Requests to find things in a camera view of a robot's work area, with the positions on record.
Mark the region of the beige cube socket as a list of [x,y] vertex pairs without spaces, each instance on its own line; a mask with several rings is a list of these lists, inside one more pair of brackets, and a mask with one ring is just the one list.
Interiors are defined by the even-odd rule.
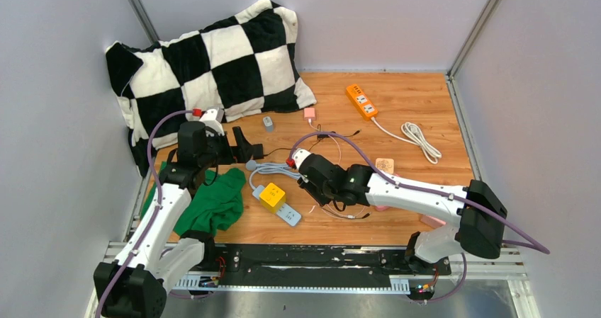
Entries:
[[375,160],[376,168],[386,172],[388,174],[395,173],[395,162],[393,159],[389,158],[376,158]]

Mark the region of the yellow cube socket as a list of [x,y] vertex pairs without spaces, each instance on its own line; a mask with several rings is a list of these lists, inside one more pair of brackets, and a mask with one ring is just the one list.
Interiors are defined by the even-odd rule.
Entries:
[[275,214],[286,202],[286,192],[275,183],[269,183],[259,192],[259,202],[270,213]]

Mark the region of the black tp-link power adapter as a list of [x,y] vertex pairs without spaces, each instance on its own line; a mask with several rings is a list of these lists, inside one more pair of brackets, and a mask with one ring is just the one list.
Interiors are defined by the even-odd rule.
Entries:
[[361,210],[356,214],[339,212],[337,210],[333,210],[329,205],[324,205],[323,207],[321,207],[321,210],[326,215],[341,220],[364,220],[371,215],[371,212],[365,212],[364,210]]

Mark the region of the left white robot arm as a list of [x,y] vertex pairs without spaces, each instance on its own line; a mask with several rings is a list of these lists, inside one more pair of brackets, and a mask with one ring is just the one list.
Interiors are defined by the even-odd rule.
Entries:
[[96,317],[160,317],[167,296],[194,266],[212,269],[217,251],[210,233],[189,230],[170,251],[164,248],[176,222],[206,182],[206,170],[245,163],[262,148],[251,144],[240,127],[232,129],[230,145],[219,123],[209,120],[182,124],[178,147],[155,174],[155,194],[145,216],[125,247],[94,271],[99,298]]

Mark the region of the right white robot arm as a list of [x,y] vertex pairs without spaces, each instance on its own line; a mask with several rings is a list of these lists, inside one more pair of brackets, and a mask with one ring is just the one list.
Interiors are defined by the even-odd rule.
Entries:
[[500,256],[507,211],[490,187],[472,180],[467,187],[414,181],[353,164],[343,169],[319,154],[299,149],[288,163],[297,168],[299,186],[321,205],[328,203],[400,208],[435,217],[444,225],[411,235],[404,255],[413,273],[424,273],[440,259],[463,252],[483,259]]

